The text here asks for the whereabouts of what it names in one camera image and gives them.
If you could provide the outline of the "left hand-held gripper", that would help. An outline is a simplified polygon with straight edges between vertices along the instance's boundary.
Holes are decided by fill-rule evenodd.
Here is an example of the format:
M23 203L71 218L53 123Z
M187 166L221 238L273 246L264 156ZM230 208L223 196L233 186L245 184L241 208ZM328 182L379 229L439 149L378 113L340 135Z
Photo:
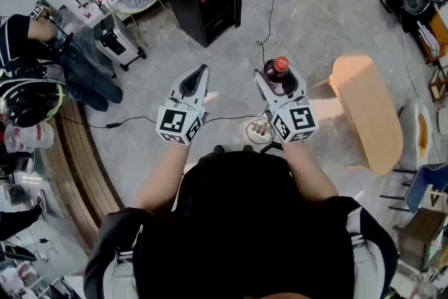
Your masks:
M168 98L159 107L155 130L166 142L191 145L206 117L209 68L191 67L174 79Z

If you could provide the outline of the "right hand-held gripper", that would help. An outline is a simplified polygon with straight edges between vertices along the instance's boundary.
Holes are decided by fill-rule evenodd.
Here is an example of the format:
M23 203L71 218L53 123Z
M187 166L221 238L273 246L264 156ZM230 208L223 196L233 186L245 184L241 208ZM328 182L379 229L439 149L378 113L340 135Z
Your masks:
M270 124L284 144L304 141L319 129L319 123L306 98L307 84L304 78L293 65L290 65L289 71L296 82L291 98L277 94L262 73L254 71L254 81L272 114Z

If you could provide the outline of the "red-capped cola bottle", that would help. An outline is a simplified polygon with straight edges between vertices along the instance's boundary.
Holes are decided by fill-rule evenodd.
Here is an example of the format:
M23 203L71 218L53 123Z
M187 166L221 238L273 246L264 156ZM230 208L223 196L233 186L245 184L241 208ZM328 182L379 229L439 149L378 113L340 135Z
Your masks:
M263 77L267 81L270 89L280 95L288 92L287 79L289 74L289 60L280 56L267 61L263 67Z

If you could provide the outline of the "person's right forearm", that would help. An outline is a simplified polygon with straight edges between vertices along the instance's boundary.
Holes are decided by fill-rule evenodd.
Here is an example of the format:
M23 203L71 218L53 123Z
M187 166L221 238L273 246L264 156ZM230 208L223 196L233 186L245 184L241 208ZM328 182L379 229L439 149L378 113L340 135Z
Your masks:
M304 199L321 202L339 195L333 182L302 142L282 144L282 148L290 173Z

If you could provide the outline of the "person's left forearm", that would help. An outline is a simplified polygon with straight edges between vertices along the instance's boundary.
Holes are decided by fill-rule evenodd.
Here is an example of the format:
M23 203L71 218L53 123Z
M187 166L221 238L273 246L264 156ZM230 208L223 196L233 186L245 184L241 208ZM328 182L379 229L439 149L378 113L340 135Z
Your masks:
M160 160L138 191L134 208L143 209L160 216L172 210L189 152L189 146L167 145Z

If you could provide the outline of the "light wooden oval table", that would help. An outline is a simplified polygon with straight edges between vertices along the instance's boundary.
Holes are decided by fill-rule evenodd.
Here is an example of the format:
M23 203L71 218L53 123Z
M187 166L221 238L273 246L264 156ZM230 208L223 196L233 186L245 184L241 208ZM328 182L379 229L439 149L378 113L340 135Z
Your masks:
M357 134L364 165L377 176L388 174L403 151L403 131L387 86L371 57L354 52L339 56L333 63L328 84L338 98Z

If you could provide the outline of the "silver wheeled suitcase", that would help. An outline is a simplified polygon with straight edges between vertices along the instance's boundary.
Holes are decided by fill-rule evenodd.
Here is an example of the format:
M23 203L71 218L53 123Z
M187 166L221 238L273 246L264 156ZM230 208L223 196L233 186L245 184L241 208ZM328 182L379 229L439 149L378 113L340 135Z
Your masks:
M146 52L138 45L132 32L115 13L105 15L93 27L97 49L118 64L123 71L139 58L146 59Z

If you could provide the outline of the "clear plastic storage box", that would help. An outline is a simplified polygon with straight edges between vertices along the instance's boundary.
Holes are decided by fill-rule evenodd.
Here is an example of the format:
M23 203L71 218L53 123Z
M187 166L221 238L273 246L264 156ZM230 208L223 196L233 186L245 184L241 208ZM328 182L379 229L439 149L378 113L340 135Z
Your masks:
M95 45L93 29L89 28L66 6L57 10L53 21L56 24L58 39L65 39L66 36L73 34L72 43L80 48L84 56L99 57L101 55Z

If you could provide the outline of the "curved wooden platform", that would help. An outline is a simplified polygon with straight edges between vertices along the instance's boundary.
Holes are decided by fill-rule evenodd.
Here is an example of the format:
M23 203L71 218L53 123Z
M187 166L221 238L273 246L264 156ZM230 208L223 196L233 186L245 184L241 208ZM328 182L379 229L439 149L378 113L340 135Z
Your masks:
M100 158L83 105L68 101L50 125L54 143L42 151L44 168L64 219L89 254L103 220L124 204Z

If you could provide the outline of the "person's torso in black shirt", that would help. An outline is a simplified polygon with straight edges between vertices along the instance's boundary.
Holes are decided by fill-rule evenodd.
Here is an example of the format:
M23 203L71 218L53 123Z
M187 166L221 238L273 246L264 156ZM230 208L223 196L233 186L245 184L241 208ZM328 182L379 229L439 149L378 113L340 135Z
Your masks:
M202 158L161 216L109 214L85 269L86 299L383 299L394 241L352 197L308 201L287 162L254 151Z

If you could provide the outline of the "white chair with yellow cushion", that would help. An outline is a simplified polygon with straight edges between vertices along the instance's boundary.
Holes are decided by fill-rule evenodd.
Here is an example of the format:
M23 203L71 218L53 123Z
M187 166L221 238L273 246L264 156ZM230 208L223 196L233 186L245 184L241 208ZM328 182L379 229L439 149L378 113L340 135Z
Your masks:
M422 101L410 99L398 119L403 134L403 149L398 164L404 169L418 169L428 164L433 143L433 126L428 109Z

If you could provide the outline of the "white plastic bag red print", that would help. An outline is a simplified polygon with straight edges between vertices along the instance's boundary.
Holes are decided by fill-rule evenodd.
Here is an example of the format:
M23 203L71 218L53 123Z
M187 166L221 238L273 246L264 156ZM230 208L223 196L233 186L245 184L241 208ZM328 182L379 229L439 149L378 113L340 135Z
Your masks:
M36 148L50 148L54 137L53 127L47 122L41 122L32 127L8 125L3 140L8 153L32 153Z

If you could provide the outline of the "blue chair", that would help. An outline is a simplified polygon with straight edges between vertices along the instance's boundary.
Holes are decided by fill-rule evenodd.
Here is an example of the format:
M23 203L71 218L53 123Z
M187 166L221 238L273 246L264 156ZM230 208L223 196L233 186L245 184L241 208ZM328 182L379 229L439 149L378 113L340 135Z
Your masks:
M404 197L380 195L379 198L388 200L400 200L406 204L406 208L389 206L389 209L415 214L418 212L421 201L426 193L434 192L434 196L442 197L448 195L448 163L422 165L415 170L394 169L394 172L402 174L412 174L410 183L402 183L407 186L407 192Z

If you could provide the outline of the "brown wooden stool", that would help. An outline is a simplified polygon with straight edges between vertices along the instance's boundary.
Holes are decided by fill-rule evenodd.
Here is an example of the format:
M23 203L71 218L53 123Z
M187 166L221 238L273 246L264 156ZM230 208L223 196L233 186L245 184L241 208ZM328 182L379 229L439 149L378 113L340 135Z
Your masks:
M427 269L431 243L442 232L446 218L444 212L421 208L404 228L393 226L398 235L399 259L420 272Z

